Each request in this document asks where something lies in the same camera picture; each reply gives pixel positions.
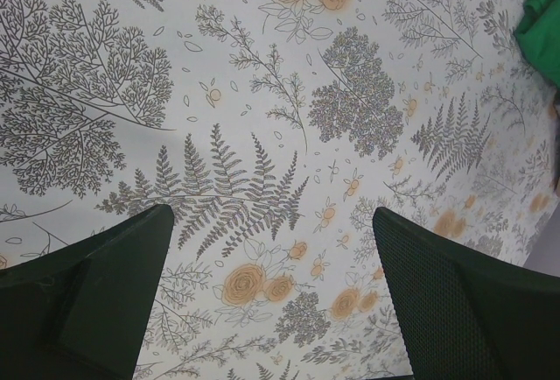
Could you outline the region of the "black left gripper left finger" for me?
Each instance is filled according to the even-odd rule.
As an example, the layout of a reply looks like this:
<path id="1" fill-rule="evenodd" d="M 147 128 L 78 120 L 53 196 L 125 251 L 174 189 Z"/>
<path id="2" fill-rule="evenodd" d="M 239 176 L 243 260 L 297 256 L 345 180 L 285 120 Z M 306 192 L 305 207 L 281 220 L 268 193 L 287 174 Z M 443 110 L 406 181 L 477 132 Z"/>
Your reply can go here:
<path id="1" fill-rule="evenodd" d="M 156 205 L 1 272 L 3 379 L 131 379 L 174 214 Z"/>

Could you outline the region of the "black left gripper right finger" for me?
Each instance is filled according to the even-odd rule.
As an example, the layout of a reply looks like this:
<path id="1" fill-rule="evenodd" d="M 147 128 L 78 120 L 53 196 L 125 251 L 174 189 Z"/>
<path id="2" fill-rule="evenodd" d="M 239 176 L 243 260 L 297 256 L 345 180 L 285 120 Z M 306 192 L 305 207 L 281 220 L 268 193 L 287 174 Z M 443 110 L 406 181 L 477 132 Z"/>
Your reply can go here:
<path id="1" fill-rule="evenodd" d="M 557 379 L 559 279 L 439 236 L 392 210 L 374 239 L 415 379 Z"/>

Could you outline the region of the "green t shirt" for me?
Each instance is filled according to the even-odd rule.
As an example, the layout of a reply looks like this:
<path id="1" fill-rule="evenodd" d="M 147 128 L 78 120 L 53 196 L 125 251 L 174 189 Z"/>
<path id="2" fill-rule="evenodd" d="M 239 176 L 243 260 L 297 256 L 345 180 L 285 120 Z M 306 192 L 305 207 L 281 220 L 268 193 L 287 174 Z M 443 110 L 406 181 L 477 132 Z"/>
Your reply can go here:
<path id="1" fill-rule="evenodd" d="M 559 87 L 559 0 L 525 0 L 514 36 L 524 59 Z"/>

